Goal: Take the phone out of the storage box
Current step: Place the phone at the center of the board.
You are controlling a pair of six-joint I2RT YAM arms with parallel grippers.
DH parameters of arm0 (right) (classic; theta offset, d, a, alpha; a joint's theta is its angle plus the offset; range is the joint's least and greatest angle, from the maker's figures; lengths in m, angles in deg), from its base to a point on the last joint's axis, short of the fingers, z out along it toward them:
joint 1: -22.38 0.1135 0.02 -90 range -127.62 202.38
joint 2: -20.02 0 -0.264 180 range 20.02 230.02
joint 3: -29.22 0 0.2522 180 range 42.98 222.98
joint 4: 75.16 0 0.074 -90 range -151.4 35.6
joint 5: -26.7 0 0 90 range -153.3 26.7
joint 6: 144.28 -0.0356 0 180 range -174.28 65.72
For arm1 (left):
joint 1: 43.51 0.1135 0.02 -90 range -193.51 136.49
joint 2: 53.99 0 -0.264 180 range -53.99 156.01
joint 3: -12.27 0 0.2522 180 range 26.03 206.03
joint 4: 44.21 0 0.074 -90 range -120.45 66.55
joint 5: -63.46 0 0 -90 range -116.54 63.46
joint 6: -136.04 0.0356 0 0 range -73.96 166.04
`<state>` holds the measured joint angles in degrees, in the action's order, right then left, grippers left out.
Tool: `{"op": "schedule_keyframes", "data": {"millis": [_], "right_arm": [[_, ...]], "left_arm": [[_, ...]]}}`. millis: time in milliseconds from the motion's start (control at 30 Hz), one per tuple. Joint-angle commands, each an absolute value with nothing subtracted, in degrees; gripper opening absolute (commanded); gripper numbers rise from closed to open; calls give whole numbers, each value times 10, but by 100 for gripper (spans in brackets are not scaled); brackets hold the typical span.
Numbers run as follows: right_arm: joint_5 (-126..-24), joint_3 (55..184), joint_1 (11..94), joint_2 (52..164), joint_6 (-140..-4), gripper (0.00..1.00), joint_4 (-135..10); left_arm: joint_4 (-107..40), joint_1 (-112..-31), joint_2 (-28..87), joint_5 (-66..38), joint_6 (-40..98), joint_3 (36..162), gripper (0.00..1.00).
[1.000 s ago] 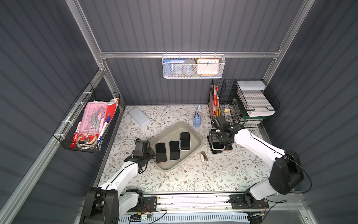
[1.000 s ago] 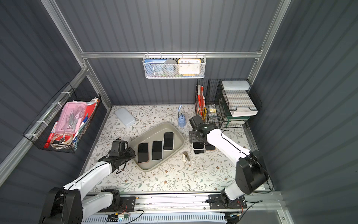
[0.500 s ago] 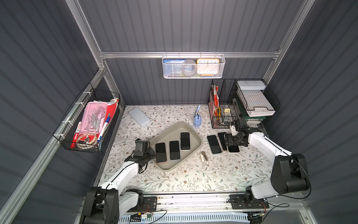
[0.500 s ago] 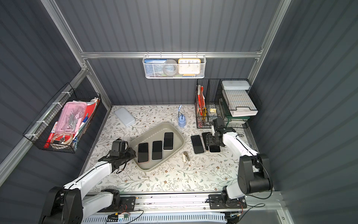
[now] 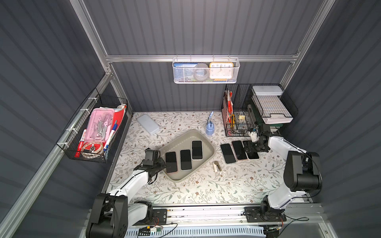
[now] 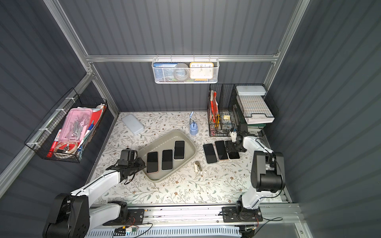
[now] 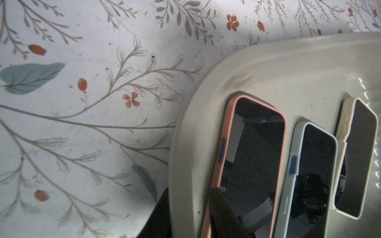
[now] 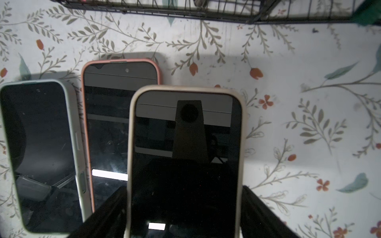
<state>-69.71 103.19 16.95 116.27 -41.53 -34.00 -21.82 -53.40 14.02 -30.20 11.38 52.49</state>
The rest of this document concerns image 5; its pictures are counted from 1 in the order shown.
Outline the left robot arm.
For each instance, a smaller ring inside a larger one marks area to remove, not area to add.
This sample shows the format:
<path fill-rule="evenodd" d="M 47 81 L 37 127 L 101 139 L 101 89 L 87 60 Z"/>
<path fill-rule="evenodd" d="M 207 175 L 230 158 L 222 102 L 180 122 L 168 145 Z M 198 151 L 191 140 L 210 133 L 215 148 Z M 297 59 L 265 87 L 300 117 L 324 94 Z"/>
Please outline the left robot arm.
<path fill-rule="evenodd" d="M 131 203 L 145 185 L 152 184 L 158 173 L 166 168 L 160 151 L 147 149 L 145 158 L 120 186 L 96 196 L 86 228 L 87 238 L 123 238 L 129 227 L 153 220 L 151 202 Z"/>

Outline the light blue case phone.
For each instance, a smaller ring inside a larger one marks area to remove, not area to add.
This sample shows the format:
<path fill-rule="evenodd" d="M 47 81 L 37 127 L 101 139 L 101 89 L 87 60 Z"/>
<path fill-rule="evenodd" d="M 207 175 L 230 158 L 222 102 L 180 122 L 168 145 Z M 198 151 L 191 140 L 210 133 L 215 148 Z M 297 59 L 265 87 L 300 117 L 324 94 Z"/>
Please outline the light blue case phone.
<path fill-rule="evenodd" d="M 180 164 L 182 171 L 188 171 L 192 169 L 191 153 L 190 150 L 180 151 Z"/>

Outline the dark purple case phone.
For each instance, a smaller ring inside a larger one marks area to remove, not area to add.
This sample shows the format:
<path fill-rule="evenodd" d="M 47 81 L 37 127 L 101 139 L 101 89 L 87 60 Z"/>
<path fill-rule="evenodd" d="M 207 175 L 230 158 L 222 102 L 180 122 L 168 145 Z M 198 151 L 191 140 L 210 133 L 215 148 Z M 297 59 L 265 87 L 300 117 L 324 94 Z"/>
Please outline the dark purple case phone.
<path fill-rule="evenodd" d="M 236 163 L 236 158 L 230 144 L 221 144 L 220 148 L 226 164 Z"/>

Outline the black phone white case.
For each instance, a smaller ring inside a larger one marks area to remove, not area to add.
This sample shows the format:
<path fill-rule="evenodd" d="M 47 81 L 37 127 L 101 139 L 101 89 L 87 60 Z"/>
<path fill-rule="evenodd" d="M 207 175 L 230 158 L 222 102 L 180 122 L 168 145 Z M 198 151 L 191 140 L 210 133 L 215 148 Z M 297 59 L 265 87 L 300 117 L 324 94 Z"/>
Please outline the black phone white case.
<path fill-rule="evenodd" d="M 193 160 L 203 159 L 202 141 L 196 140 L 191 142 L 191 157 Z"/>

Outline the pink case phone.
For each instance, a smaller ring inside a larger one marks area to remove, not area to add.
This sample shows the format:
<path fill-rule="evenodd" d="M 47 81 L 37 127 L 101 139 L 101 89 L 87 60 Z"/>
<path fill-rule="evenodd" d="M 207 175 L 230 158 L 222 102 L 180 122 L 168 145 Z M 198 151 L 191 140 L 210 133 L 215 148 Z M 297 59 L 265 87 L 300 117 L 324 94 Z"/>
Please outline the pink case phone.
<path fill-rule="evenodd" d="M 172 174 L 178 171 L 177 156 L 175 152 L 168 152 L 165 154 L 166 173 Z"/>

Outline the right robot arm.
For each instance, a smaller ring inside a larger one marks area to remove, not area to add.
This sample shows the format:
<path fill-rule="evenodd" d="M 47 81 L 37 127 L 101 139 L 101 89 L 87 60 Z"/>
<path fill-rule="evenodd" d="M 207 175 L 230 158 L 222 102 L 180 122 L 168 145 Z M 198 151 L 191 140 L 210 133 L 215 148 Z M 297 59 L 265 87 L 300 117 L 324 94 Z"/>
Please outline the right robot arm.
<path fill-rule="evenodd" d="M 295 199 L 307 198 L 306 194 L 320 192 L 322 175 L 319 170 L 319 154 L 301 149 L 285 138 L 271 132 L 270 126 L 261 124 L 251 133 L 256 138 L 244 145 L 248 154 L 276 152 L 285 159 L 283 183 L 273 193 L 266 195 L 260 207 L 246 207 L 244 216 L 248 222 L 284 222 L 286 206 Z"/>

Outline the cream case phone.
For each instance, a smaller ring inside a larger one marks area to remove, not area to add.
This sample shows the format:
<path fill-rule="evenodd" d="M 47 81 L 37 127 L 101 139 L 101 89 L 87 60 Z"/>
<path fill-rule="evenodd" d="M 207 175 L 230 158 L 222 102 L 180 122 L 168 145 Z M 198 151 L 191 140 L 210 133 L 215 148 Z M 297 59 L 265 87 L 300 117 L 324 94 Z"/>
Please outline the cream case phone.
<path fill-rule="evenodd" d="M 232 141 L 232 146 L 234 148 L 234 152 L 236 154 L 237 160 L 247 160 L 247 155 L 243 147 L 242 141 Z"/>

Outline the beige storage box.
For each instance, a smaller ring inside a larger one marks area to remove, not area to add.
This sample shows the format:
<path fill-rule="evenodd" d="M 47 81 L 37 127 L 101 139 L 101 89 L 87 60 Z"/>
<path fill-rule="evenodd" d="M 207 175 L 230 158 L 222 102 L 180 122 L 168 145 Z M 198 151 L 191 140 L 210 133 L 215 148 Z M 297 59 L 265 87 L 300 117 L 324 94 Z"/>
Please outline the beige storage box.
<path fill-rule="evenodd" d="M 211 142 L 200 132 L 191 130 L 160 149 L 167 163 L 164 170 L 169 180 L 181 182 L 204 166 L 214 155 Z"/>

